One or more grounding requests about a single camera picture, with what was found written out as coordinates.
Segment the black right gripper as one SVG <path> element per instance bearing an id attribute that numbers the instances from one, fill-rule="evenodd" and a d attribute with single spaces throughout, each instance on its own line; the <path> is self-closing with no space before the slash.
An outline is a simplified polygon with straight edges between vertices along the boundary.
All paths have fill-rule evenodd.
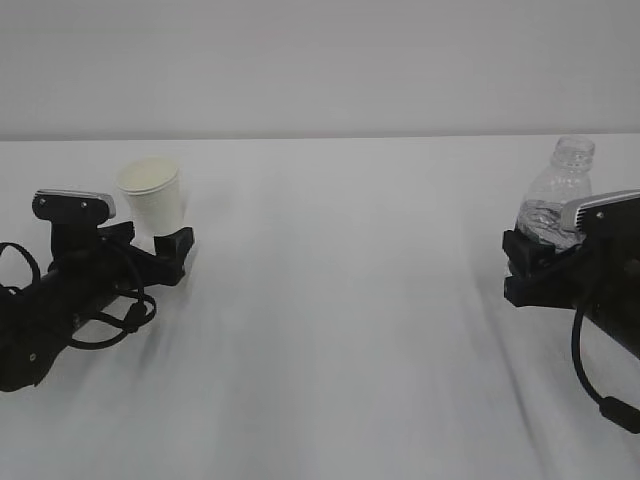
<path id="1" fill-rule="evenodd" d="M 504 297 L 516 307 L 575 310 L 634 356 L 639 355 L 639 238 L 589 241 L 557 251 L 518 229 L 506 230 Z"/>

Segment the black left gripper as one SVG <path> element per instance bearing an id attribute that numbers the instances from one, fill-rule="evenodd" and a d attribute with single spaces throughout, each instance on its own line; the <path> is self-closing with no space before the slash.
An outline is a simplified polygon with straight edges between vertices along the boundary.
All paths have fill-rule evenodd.
<path id="1" fill-rule="evenodd" d="M 25 287 L 1 287 L 1 390 L 36 386 L 63 350 L 96 351 L 116 345 L 154 319 L 156 300 L 145 289 L 176 286 L 185 276 L 194 246 L 192 227 L 154 236 L 155 254 L 132 246 L 132 221 L 100 227 L 98 245 L 110 245 L 118 271 L 113 275 L 53 271 L 42 275 L 24 247 L 20 253 L 32 273 Z"/>

